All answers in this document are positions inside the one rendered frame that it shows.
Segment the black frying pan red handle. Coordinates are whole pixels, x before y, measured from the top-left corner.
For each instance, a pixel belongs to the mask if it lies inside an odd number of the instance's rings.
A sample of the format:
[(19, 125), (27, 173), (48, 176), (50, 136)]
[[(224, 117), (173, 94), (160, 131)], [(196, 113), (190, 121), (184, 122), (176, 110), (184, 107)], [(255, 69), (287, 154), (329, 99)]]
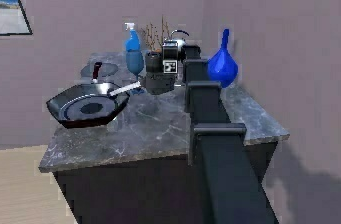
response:
[(118, 66), (108, 62), (95, 62), (81, 70), (82, 81), (63, 90), (46, 102), (52, 117), (67, 129), (107, 125), (127, 106), (128, 93), (111, 96), (119, 85), (107, 81)]

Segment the brown twig house plant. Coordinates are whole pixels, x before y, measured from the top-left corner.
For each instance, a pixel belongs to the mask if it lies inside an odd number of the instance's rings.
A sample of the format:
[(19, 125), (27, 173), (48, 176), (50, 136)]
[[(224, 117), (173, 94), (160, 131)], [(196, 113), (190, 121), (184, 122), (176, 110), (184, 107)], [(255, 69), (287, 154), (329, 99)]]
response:
[(170, 38), (169, 23), (165, 16), (162, 15), (159, 26), (149, 23), (140, 29), (140, 34), (148, 50), (160, 52), (164, 41)]

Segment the blue glass vase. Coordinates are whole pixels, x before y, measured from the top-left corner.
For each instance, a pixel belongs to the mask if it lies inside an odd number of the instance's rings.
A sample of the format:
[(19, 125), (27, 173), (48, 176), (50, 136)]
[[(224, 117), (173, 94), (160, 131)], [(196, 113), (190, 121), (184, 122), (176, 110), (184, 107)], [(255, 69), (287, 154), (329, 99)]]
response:
[(228, 51), (230, 30), (224, 29), (218, 51), (208, 60), (208, 75), (212, 81), (219, 81), (222, 88), (234, 82), (238, 65)]

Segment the black framed wall picture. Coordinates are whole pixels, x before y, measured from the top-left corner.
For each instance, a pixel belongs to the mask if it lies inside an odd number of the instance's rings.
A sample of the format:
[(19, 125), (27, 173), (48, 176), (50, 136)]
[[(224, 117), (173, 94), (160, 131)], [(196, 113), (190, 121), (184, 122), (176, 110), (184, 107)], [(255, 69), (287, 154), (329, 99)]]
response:
[(32, 34), (22, 0), (0, 0), (0, 36)]

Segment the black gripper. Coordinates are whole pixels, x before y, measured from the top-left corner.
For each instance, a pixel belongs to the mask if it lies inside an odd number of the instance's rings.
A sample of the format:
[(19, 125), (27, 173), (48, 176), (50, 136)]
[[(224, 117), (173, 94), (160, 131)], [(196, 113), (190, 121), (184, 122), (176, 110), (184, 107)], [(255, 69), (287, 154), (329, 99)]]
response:
[[(175, 75), (165, 73), (163, 70), (163, 56), (160, 52), (150, 51), (145, 54), (145, 88), (152, 95), (160, 95), (174, 89)], [(118, 94), (140, 88), (139, 81), (109, 91), (108, 96), (114, 97)]]

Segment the blue spray bottle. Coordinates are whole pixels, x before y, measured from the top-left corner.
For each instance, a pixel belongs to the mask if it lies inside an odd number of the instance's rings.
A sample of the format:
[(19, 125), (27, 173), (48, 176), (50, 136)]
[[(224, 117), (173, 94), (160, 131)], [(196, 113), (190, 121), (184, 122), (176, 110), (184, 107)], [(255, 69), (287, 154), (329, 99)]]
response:
[(125, 49), (127, 51), (140, 50), (140, 40), (138, 33), (135, 30), (135, 24), (132, 22), (126, 22), (126, 29), (130, 33), (130, 37), (125, 41)]

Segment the dark cupboard grey marble top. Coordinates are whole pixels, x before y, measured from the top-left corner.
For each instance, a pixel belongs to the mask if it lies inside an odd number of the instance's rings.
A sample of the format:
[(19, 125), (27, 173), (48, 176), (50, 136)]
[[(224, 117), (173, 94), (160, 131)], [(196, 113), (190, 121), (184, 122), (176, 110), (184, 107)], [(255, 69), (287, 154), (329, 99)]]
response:
[[(126, 53), (95, 53), (88, 64), (108, 62), (118, 71), (106, 78), (131, 82)], [(77, 224), (196, 224), (203, 220), (199, 181), (188, 164), (190, 115), (185, 112), (183, 68), (172, 91), (130, 95), (107, 125), (67, 129), (59, 122), (40, 162), (52, 173)], [(233, 123), (249, 129), (244, 146), (262, 184), (287, 131), (238, 85), (221, 89)]]

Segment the blue wine glass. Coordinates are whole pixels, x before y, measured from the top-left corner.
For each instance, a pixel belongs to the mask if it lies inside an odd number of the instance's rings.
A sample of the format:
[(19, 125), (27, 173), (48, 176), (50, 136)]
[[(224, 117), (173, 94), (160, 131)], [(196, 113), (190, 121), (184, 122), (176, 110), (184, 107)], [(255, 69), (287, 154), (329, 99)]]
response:
[(139, 74), (144, 68), (143, 55), (140, 50), (129, 50), (126, 52), (127, 69), (139, 80)]

